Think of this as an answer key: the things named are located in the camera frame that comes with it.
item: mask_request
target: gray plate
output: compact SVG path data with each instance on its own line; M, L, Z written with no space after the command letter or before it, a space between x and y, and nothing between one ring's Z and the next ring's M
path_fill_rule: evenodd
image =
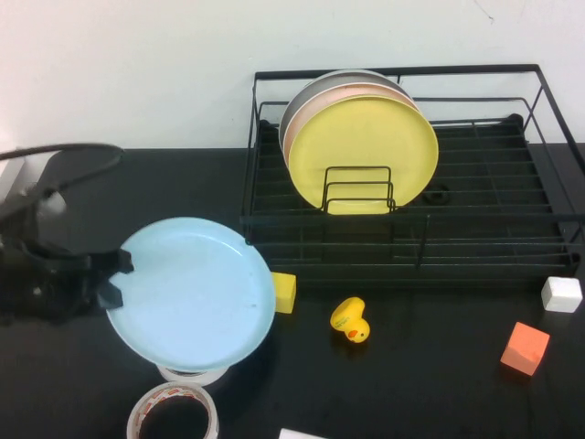
M281 150L284 148L284 135L294 115L317 94L342 85L354 83L370 83L389 87L399 93L410 96L402 88L379 73L370 70L336 70L320 76L309 82L299 93L292 98L282 115L279 127L278 139Z

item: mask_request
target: light blue plate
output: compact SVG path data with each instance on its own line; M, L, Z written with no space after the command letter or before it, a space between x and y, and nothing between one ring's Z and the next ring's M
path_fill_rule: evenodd
M222 369L266 337L276 306L271 272L232 229L165 219L122 248L132 254L134 272L111 278L124 305L108 317L140 356L183 372Z

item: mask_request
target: black cable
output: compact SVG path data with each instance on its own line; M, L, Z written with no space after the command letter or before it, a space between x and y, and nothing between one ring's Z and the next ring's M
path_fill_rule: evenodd
M45 145L45 146L34 146L27 149L16 149L14 151L9 151L7 153L0 154L0 161L3 160L10 160L12 158L19 158L25 157L27 155L36 155L36 154L44 154L44 153L54 153L57 151L84 151L89 149L101 149L106 151L115 151L118 154L111 159L110 161L106 162L104 165L97 167L96 169L91 170L79 177L72 178L65 182L57 183L51 186L49 189L54 191L65 189L67 187L71 187L77 185L85 180L90 178L96 177L98 174L106 172L116 165L120 163L122 159L122 155L124 150L119 146L115 145L108 145L108 144L55 144L55 145Z

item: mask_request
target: yellow block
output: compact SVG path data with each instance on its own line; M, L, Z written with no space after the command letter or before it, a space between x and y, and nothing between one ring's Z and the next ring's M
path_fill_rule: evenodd
M296 276L286 273L272 273L276 290L276 312L290 314L296 296Z

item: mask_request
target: plate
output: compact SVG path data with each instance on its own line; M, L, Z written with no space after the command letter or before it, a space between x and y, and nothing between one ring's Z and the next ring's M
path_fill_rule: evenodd
M289 123L294 115L299 111L303 105L312 99L316 94L322 91L329 90L339 85L348 85L352 83L370 83L383 85L396 90L404 96L409 96L402 88L393 81L386 78L384 75L376 73L371 70L334 70L325 75L312 80L298 92L294 98L289 102L284 110L279 127L279 142L281 148L284 145L284 135L288 129Z
M284 154L284 163L288 166L289 154L294 138L301 131L301 128L318 114L321 110L328 107L332 103L343 101L354 96L385 96L397 101L403 102L408 106L418 111L418 107L414 101L405 94L394 90L386 85L377 85L371 83L351 83L348 85L337 85L331 89L322 91L316 94L313 98L304 103L304 105L296 112L286 128L284 134L284 141L282 144L282 153Z
M108 311L138 355L182 372L222 369L266 337L275 312L271 272L232 229L197 218L151 224L122 248L134 272L111 282L124 305Z
M437 137L419 112L386 97L362 96L334 103L305 124L292 143L289 171L301 196L321 208L328 167L389 166L393 198L400 207L427 186L438 158ZM388 184L353 184L364 181L387 182L388 171L330 171L328 183L345 184L330 186L328 213L388 213Z

